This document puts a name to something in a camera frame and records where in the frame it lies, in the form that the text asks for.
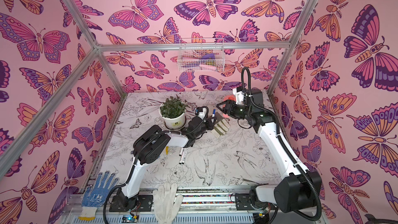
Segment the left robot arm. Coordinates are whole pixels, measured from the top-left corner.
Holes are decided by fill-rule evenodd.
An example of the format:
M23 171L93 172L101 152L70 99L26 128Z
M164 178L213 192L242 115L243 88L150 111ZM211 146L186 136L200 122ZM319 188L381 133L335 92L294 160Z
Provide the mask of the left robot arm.
M168 146L182 149L192 147L203 134L214 129L216 121L215 116L208 118L196 116L189 121L188 127L183 132L164 131L158 125L149 128L135 141L132 151L133 163L126 182L111 190L109 196L112 196L113 192L116 192L116 195L108 198L111 204L107 210L129 212L135 209L147 167L155 162Z

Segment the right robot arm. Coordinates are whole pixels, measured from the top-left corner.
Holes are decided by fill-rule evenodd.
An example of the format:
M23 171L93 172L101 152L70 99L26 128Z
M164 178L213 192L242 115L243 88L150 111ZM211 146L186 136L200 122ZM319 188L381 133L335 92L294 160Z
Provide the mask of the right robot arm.
M277 185L260 185L255 188L258 201L274 205L283 213L294 212L315 222L322 217L319 173L309 168L295 154L285 138L276 114L263 106L260 90L243 87L233 89L233 100L217 104L217 108L236 120L247 120L265 143L278 167L281 181Z

